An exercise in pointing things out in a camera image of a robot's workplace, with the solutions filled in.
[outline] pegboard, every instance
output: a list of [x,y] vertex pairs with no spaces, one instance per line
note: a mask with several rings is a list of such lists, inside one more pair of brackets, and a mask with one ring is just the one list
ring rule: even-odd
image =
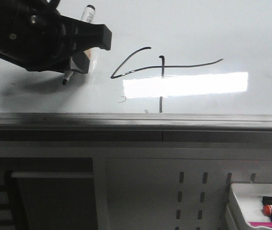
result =
[[226,230],[231,183],[272,184],[272,161],[109,159],[111,229]]

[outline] red marker cap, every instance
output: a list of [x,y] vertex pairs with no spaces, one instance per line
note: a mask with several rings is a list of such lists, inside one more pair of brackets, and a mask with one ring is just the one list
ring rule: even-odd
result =
[[265,205],[263,208],[262,208],[262,211],[263,213],[266,215],[266,216],[271,216],[272,214],[272,208],[270,205]]

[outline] robotic arm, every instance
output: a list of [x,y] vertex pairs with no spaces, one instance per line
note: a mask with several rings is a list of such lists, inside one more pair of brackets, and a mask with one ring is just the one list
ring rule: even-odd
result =
[[28,71],[88,73],[84,51],[110,50],[112,32],[64,17],[60,0],[0,0],[0,58]]

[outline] whiteboard tray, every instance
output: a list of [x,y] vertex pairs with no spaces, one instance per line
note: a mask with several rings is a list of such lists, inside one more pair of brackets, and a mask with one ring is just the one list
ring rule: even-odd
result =
[[262,212],[262,197],[272,196],[272,184],[232,184],[229,193],[229,206],[232,217],[241,230],[271,230],[272,228],[253,227],[249,222],[271,222]]

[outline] metal ledge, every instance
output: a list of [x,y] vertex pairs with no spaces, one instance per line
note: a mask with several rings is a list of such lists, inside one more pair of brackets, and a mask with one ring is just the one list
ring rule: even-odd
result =
[[0,113],[0,129],[272,130],[272,115]]

